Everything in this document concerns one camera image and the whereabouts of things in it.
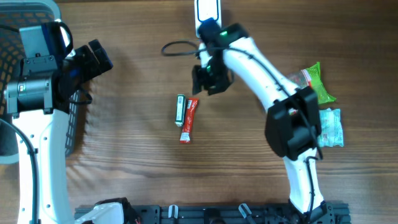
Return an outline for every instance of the white packet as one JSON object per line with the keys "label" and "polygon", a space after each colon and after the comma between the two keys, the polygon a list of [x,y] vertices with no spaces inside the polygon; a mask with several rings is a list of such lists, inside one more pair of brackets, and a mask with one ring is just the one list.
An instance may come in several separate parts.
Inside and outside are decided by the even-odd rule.
{"label": "white packet", "polygon": [[320,147],[344,146],[343,127],[340,121],[340,109],[320,110],[322,133],[318,137]]}

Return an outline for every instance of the red tube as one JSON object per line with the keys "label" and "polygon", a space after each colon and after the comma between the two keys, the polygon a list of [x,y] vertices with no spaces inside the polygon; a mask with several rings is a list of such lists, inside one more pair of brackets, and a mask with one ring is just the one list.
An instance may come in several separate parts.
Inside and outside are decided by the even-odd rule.
{"label": "red tube", "polygon": [[198,107],[199,99],[189,98],[187,103],[187,112],[185,113],[185,122],[182,128],[180,143],[191,143],[191,131],[193,126],[193,115]]}

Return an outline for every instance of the black bracket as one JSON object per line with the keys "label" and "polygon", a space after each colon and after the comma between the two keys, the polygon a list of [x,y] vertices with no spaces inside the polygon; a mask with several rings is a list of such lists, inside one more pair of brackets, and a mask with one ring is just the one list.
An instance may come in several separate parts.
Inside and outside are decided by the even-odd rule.
{"label": "black bracket", "polygon": [[39,109],[45,114],[53,109],[69,113],[69,98],[81,84],[113,67],[98,40],[89,45],[93,52],[84,45],[73,58],[63,57],[61,62],[54,55],[21,60],[7,86],[7,113],[15,118],[20,112]]}
{"label": "black bracket", "polygon": [[211,48],[227,48],[230,43],[242,37],[249,37],[249,35],[239,24],[221,29],[213,18],[203,21],[198,28],[198,34],[209,48],[208,53],[212,58],[206,68],[202,68],[200,65],[194,66],[192,94],[196,95],[202,90],[206,90],[209,95],[222,93],[234,82],[234,76],[232,72],[231,76],[228,76],[228,68],[223,60],[223,49],[211,50]]}
{"label": "black bracket", "polygon": [[[294,107],[292,101],[299,105],[312,133],[300,114],[294,113],[298,108]],[[318,137],[321,134],[321,123],[318,96],[311,87],[297,90],[296,94],[289,98],[274,102],[268,109],[265,133],[271,149],[279,157],[287,156],[296,161],[307,149],[316,148],[317,140],[312,138],[312,135]]]}
{"label": "black bracket", "polygon": [[[238,210],[238,206],[180,206],[178,217],[169,218],[170,207],[159,207],[158,205],[132,206],[134,211],[141,217],[144,224],[206,224],[227,223],[247,224]],[[256,224],[306,224],[302,217],[289,203],[275,203],[264,206],[248,206],[251,211],[251,223]],[[75,219],[90,212],[90,208],[77,208]],[[312,223],[314,224],[351,224],[348,204],[324,203],[313,211]]]}

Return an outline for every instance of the cable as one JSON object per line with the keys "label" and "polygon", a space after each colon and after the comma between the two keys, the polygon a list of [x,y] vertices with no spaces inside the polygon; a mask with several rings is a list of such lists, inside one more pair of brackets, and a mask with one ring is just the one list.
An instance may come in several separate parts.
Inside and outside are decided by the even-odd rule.
{"label": "cable", "polygon": [[309,224],[311,223],[311,214],[312,214],[312,209],[313,209],[313,203],[315,200],[315,189],[313,187],[313,180],[312,180],[312,174],[311,174],[311,167],[310,167],[310,159],[314,159],[316,161],[319,160],[319,158],[314,157],[314,156],[308,156],[305,160],[305,163],[307,165],[307,170],[308,170],[308,176],[310,177],[310,186],[311,186],[311,202],[310,202],[310,210],[308,211],[307,215],[307,220],[306,222]]}
{"label": "cable", "polygon": [[93,97],[88,93],[87,90],[83,89],[81,86],[79,86],[79,90],[87,97],[88,100],[85,101],[69,101],[69,103],[71,104],[75,104],[75,105],[89,105],[93,102]]}
{"label": "cable", "polygon": [[[177,53],[167,53],[165,50],[167,47],[173,45],[173,44],[188,44],[191,46],[194,46],[196,48],[196,50],[191,50],[188,52],[177,52]],[[285,95],[287,96],[287,98],[290,98],[290,94],[289,92],[285,89],[285,86],[283,86],[278,79],[274,76],[274,74],[258,59],[256,58],[253,54],[250,54],[249,52],[242,50],[242,49],[237,49],[234,47],[208,47],[205,49],[198,49],[198,46],[192,42],[189,41],[174,41],[174,42],[170,42],[168,44],[166,44],[165,46],[162,47],[161,53],[163,56],[166,57],[174,57],[174,56],[183,56],[183,55],[193,55],[193,54],[199,54],[200,52],[204,52],[204,51],[209,51],[209,50],[233,50],[236,52],[240,52],[244,55],[247,55],[251,60],[254,60],[255,62],[257,62],[271,77],[272,79],[275,81],[275,84],[285,93]],[[301,117],[301,119],[303,120],[304,124],[306,125],[308,132],[310,133],[312,139],[314,142],[317,143],[316,145],[316,149],[317,152],[319,154],[319,158],[317,157],[313,157],[313,156],[308,156],[305,160],[305,162],[307,163],[307,169],[308,169],[308,176],[310,179],[310,185],[311,185],[311,202],[310,202],[310,211],[308,212],[308,217],[307,217],[307,222],[310,223],[310,219],[311,219],[311,214],[312,214],[312,209],[313,209],[313,204],[314,204],[314,200],[315,200],[315,193],[314,193],[314,188],[313,188],[313,179],[312,179],[312,174],[311,174],[311,168],[309,165],[309,160],[310,159],[315,159],[317,161],[321,161],[323,160],[323,153],[322,150],[319,147],[318,141],[317,141],[317,137],[315,136],[315,133],[312,131],[310,123],[308,122],[308,119],[305,117],[303,111],[301,110],[301,107],[299,104],[297,104],[296,101],[294,101],[293,99],[290,98],[290,102],[293,104],[293,107],[296,108],[298,110],[298,113]]]}
{"label": "cable", "polygon": [[3,120],[0,118],[0,122],[5,124],[6,126],[10,127],[13,129],[19,137],[23,140],[23,142],[26,144],[27,151],[30,156],[30,163],[32,165],[32,185],[33,185],[33,191],[32,191],[32,223],[36,224],[37,223],[37,215],[39,214],[39,209],[37,206],[37,164],[36,164],[36,158],[35,158],[35,150],[32,146],[32,143],[29,141],[27,136],[17,127],[15,127],[13,124],[8,123],[7,121]]}
{"label": "cable", "polygon": [[0,24],[0,29],[5,29],[5,30],[19,33],[19,29],[13,28],[11,26],[2,25],[2,24]]}

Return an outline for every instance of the snack package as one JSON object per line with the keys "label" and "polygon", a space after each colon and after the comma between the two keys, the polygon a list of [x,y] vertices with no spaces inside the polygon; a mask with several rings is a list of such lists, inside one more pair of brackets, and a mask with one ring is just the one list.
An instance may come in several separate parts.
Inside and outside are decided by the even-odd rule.
{"label": "snack package", "polygon": [[343,127],[340,121],[340,109],[320,110],[322,133],[318,137],[320,147],[344,146]]}
{"label": "snack package", "polygon": [[189,98],[187,103],[187,112],[185,113],[185,122],[182,128],[180,143],[190,144],[191,137],[190,133],[192,131],[193,126],[193,115],[195,114],[195,110],[198,107],[199,100],[196,98]]}
{"label": "snack package", "polygon": [[312,89],[318,95],[318,104],[330,103],[336,101],[336,98],[329,95],[323,83],[321,81],[321,66],[320,62],[317,62],[314,66],[306,68],[296,73],[287,75],[290,81],[296,83],[300,88],[305,88],[307,86],[312,87]]}
{"label": "snack package", "polygon": [[175,124],[180,128],[184,124],[185,109],[187,108],[186,102],[187,101],[183,94],[177,95],[177,110],[175,112]]}

